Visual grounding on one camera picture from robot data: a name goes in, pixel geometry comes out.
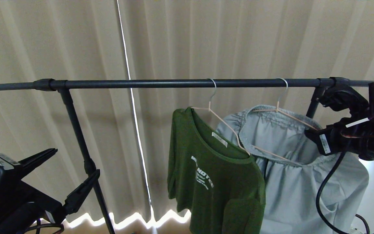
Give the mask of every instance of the green shirt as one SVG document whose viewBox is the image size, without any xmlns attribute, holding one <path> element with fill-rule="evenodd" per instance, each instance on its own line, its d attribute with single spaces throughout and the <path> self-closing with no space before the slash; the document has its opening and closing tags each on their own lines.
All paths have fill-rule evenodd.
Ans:
<svg viewBox="0 0 374 234">
<path fill-rule="evenodd" d="M 172 116 L 169 198 L 191 211 L 193 234 L 258 234 L 265 182 L 253 156 L 228 142 L 191 109 Z"/>
</svg>

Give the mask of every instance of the clothing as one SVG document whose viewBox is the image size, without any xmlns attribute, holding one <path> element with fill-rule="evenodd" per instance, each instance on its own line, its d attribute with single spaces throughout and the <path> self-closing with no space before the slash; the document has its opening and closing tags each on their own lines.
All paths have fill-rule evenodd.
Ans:
<svg viewBox="0 0 374 234">
<path fill-rule="evenodd" d="M 194 234 L 258 234 L 265 184 L 252 156 L 217 135 L 187 108 L 172 116 L 169 198 L 191 211 Z"/>
<path fill-rule="evenodd" d="M 308 127 L 299 121 L 275 111 L 253 111 L 275 108 L 259 105 L 224 118 L 264 172 L 266 207 L 261 234 L 331 234 L 333 231 L 317 213 L 316 195 L 340 154 L 320 155 L 316 144 L 304 135 Z M 308 117 L 282 111 L 321 129 Z M 217 132 L 238 144 L 224 123 L 219 123 Z M 325 217 L 348 232 L 367 185 L 368 171 L 353 154 L 347 153 L 322 192 L 320 206 Z"/>
</svg>

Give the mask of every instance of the clothes rack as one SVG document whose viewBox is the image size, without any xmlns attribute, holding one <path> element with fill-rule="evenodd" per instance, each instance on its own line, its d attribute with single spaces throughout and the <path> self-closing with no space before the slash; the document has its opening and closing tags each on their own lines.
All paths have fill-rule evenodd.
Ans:
<svg viewBox="0 0 374 234">
<path fill-rule="evenodd" d="M 279 79 L 241 79 L 241 80 L 214 80 L 218 88 L 221 87 L 284 87 L 285 83 Z M 318 107 L 318 98 L 328 87 L 345 84 L 349 86 L 367 87 L 371 80 L 349 80 L 343 77 L 317 78 L 317 79 L 286 79 L 289 87 L 315 87 L 308 108 L 307 117 L 313 118 Z M 73 98 L 69 89 L 122 89 L 122 88 L 199 88 L 214 87 L 212 80 L 54 80 L 42 79 L 28 83 L 6 83 L 0 84 L 0 91 L 3 90 L 24 90 L 36 89 L 41 91 L 58 91 L 61 99 L 66 106 L 67 113 L 80 151 L 83 156 L 84 169 L 89 176 L 96 170 L 96 165 L 89 155 L 89 151 L 77 118 L 76 110 L 73 105 Z M 93 187 L 96 198 L 98 199 L 102 215 L 105 218 L 106 226 L 110 234 L 114 233 L 114 228 L 105 199 L 102 194 L 99 182 Z"/>
</svg>

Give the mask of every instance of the hanger hook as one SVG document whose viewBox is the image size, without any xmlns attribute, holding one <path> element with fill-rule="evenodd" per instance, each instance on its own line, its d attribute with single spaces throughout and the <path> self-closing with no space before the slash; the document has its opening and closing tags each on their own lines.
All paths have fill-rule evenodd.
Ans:
<svg viewBox="0 0 374 234">
<path fill-rule="evenodd" d="M 210 100 L 209 100 L 209 102 L 211 102 L 213 96 L 216 94 L 217 86 L 216 86 L 216 82 L 214 81 L 214 79 L 209 79 L 209 80 L 213 81 L 213 84 L 214 84 L 214 92 L 213 92 L 212 96 L 210 96 Z"/>
<path fill-rule="evenodd" d="M 282 98 L 282 96 L 287 92 L 287 90 L 288 90 L 288 82 L 285 80 L 285 79 L 283 79 L 283 78 L 277 78 L 277 79 L 281 79 L 281 80 L 283 80 L 284 82 L 285 82 L 285 84 L 287 85 L 287 87 L 286 87 L 286 89 L 285 89 L 285 91 L 278 97 L 278 103 L 279 103 L 279 101 L 281 100 L 281 98 Z"/>
</svg>

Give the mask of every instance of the curtain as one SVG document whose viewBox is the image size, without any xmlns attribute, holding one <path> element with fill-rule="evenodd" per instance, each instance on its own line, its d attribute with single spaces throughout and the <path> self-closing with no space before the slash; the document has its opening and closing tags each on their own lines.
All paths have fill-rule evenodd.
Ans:
<svg viewBox="0 0 374 234">
<path fill-rule="evenodd" d="M 120 17 L 113 0 L 0 2 L 0 83 L 43 78 L 374 80 L 374 1 L 118 3 Z M 356 89 L 368 97 L 367 88 Z M 313 90 L 288 89 L 280 107 L 304 114 Z M 175 210 L 166 184 L 171 115 L 177 108 L 206 107 L 212 92 L 134 89 L 132 103 L 127 89 L 71 90 L 116 223 L 134 212 L 150 219 L 147 184 L 155 220 Z M 224 117 L 258 104 L 275 105 L 283 92 L 218 88 L 212 109 Z M 212 127 L 218 123 L 205 111 L 199 114 Z M 319 107 L 314 119 L 325 126 L 347 115 Z M 25 181 L 63 201 L 86 175 L 60 96 L 0 92 L 0 152 L 21 160 L 46 148 L 59 152 Z M 70 219 L 86 212 L 101 218 L 94 194 Z"/>
</svg>

